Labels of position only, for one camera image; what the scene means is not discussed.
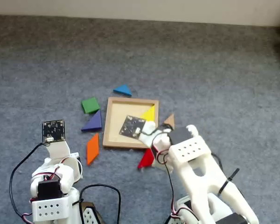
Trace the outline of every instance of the red wire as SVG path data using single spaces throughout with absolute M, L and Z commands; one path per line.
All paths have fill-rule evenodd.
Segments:
M 28 219 L 26 219 L 26 217 L 25 216 L 31 216 L 32 215 L 32 213 L 30 213 L 30 214 L 28 214 L 28 213 L 24 213 L 24 214 L 22 214 L 22 216 L 21 216 L 21 218 L 22 218 L 22 220 L 25 222 L 25 223 L 27 223 L 27 224 L 33 224 L 32 222 L 30 222 Z
M 55 176 L 55 173 L 56 173 L 56 171 L 57 171 L 58 169 L 59 169 L 59 167 L 56 167 L 54 173 L 50 176 L 49 180 L 52 180 L 52 179 L 53 179 L 53 177 Z

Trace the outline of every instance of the gray carpet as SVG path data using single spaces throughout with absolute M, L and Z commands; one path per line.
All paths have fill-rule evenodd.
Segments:
M 81 133 L 89 116 L 81 100 L 95 96 L 106 114 L 114 87 L 160 100 L 160 122 L 174 112 L 176 126 L 194 124 L 261 224 L 280 224 L 280 29 L 154 21 L 0 17 L 0 224 L 21 223 L 8 196 L 15 165 L 41 141 L 41 122 L 65 119 L 72 152 L 81 154 L 84 179 L 122 193 L 122 224 L 162 224 L 170 212 L 167 174 L 139 172 L 143 152 L 100 149 L 85 164 Z M 99 134 L 102 142 L 103 131 Z M 31 211 L 31 173 L 48 155 L 38 150 L 17 172 L 14 194 Z M 175 196 L 185 195 L 173 174 Z M 107 224 L 117 196 L 90 189 Z

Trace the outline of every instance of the white bracket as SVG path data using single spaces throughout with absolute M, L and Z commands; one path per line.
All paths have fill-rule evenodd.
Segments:
M 70 198 L 62 197 L 32 202 L 32 214 L 33 222 L 68 218 L 70 215 Z
M 196 136 L 169 148 L 169 158 L 173 163 L 192 201 L 192 210 L 201 224 L 215 224 L 210 213 L 208 193 L 217 194 L 227 177 L 211 156 L 211 151 L 201 136 Z M 199 167 L 203 176 L 197 176 L 193 169 Z M 250 224 L 259 221 L 236 185 L 229 182 L 222 192 L 222 199 L 236 213 L 245 216 Z
M 172 145 L 169 149 L 169 156 L 176 161 L 176 165 L 182 165 L 204 154 L 211 154 L 211 151 L 201 136 Z

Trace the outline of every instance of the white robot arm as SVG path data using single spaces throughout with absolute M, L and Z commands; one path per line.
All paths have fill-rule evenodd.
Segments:
M 163 161 L 160 158 L 163 158 L 165 153 L 167 154 L 167 167 L 171 170 L 174 167 L 191 199 L 191 210 L 194 215 L 187 209 L 181 209 L 179 213 L 175 214 L 182 221 L 187 224 L 215 224 L 228 216 L 233 216 L 229 219 L 237 219 L 235 215 L 229 214 L 230 209 L 227 209 L 227 205 L 222 206 L 223 202 L 214 195 L 220 193 L 222 199 L 231 206 L 236 215 L 241 215 L 246 219 L 246 223 L 259 224 L 255 213 L 236 185 L 227 182 L 227 177 L 217 165 L 211 155 L 211 150 L 198 134 L 195 126 L 189 125 L 184 129 L 179 131 L 176 129 L 172 132 L 170 129 L 155 131 L 154 122 L 149 121 L 145 123 L 142 131 L 144 133 L 154 131 L 152 135 L 141 133 L 139 140 L 148 146 L 152 145 L 158 151 L 157 161 Z M 201 169 L 202 176 L 195 174 L 194 169 L 196 168 Z M 183 206 L 181 204 L 180 201 L 177 202 L 177 210 Z M 221 209 L 216 206 L 217 204 L 221 204 Z M 217 212 L 212 211 L 211 214 L 211 205 L 212 208 L 217 209 Z

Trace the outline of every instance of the black wire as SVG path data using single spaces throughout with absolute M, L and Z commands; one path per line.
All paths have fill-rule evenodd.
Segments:
M 34 149 L 32 149 L 32 151 L 13 169 L 13 171 L 11 172 L 10 175 L 10 179 L 9 179 L 9 197 L 10 197 L 10 201 L 11 201 L 11 205 L 15 211 L 15 213 L 23 220 L 22 218 L 22 214 L 19 212 L 19 210 L 17 209 L 15 203 L 14 203 L 14 196 L 13 196 L 13 178 L 14 178 L 14 173 L 16 172 L 16 170 L 19 168 L 20 165 L 22 165 L 23 162 L 25 162 L 32 153 L 34 153 L 34 151 L 39 147 L 39 146 L 46 146 L 45 143 L 39 143 L 37 146 L 35 146 Z
M 212 155 L 213 157 L 215 157 L 215 158 L 218 160 L 219 167 L 221 168 L 222 172 L 224 173 L 224 171 L 223 171 L 223 164 L 222 164 L 222 161 L 221 161 L 220 157 L 217 156 L 217 155 L 214 154 L 214 153 L 211 153 L 211 155 Z
M 165 165 L 165 168 L 166 168 L 166 170 L 167 170 L 167 174 L 168 174 L 168 177 L 169 177 L 169 181 L 170 181 L 170 186 L 171 186 L 171 191 L 172 191 L 172 200 L 173 200 L 173 198 L 174 198 L 174 189 L 173 189 L 173 184 L 172 184 L 172 180 L 171 180 L 171 176 L 170 176 L 170 173 L 169 173 L 169 170 L 168 170 L 168 167 L 167 167 L 167 162 L 165 161 L 165 157 L 168 155 L 168 153 L 167 154 L 165 154 L 164 156 L 163 156 L 163 162 L 164 162 L 164 165 Z
M 168 169 L 167 164 L 166 164 L 167 161 L 165 161 L 165 157 L 166 157 L 167 155 L 168 155 L 168 153 L 164 155 L 164 157 L 163 157 L 163 162 L 164 162 L 165 168 L 166 168 L 166 170 L 167 170 L 167 174 L 168 174 L 169 181 L 170 181 L 170 186 L 171 186 L 171 191 L 172 191 L 172 201 L 171 201 L 171 205 L 172 205 L 172 203 L 174 203 L 174 189 L 173 189 L 173 184 L 172 184 L 170 172 L 169 172 L 169 169 Z M 192 215 L 193 215 L 197 220 L 199 220 L 199 219 L 197 218 L 197 216 L 196 216 L 192 211 L 190 211 L 190 210 L 188 210 L 188 209 L 186 209 L 186 210 L 189 211 L 189 212 L 191 212 Z
M 85 224 L 85 222 L 84 222 L 84 218 L 83 218 L 83 212 L 82 212 L 82 201 L 83 201 L 83 199 L 82 199 L 82 194 L 83 194 L 83 192 L 84 192 L 86 189 L 88 189 L 88 188 L 92 188 L 92 187 L 106 187 L 106 188 L 111 188 L 111 189 L 115 190 L 115 191 L 118 193 L 118 214 L 117 214 L 117 224 L 119 224 L 119 218 L 120 218 L 120 207 L 121 207 L 121 195 L 120 195 L 120 191 L 119 191 L 117 188 L 115 188 L 115 187 L 113 187 L 113 186 L 111 186 L 111 185 L 107 185 L 107 184 L 100 184 L 100 183 L 98 183 L 98 184 L 91 184 L 91 185 L 88 185 L 88 186 L 84 187 L 84 188 L 81 190 L 81 192 L 80 192 L 80 198 L 79 198 L 79 209 L 80 209 L 80 216 L 81 216 L 81 221 L 82 221 L 82 224 Z
M 164 127 L 164 129 L 166 129 L 166 127 L 167 128 L 169 128 L 169 129 L 171 129 L 171 130 L 173 130 L 173 127 L 170 125 L 170 124 L 161 124 L 160 125 L 161 127 Z M 145 135 L 147 135 L 147 136 L 150 136 L 150 135 L 152 135 L 153 133 L 155 133 L 156 131 L 158 131 L 158 130 L 160 130 L 159 128 L 156 128 L 156 129 L 154 129 L 150 134 L 148 134 L 148 133 L 146 133 L 146 132 L 141 132 L 142 134 L 145 134 Z

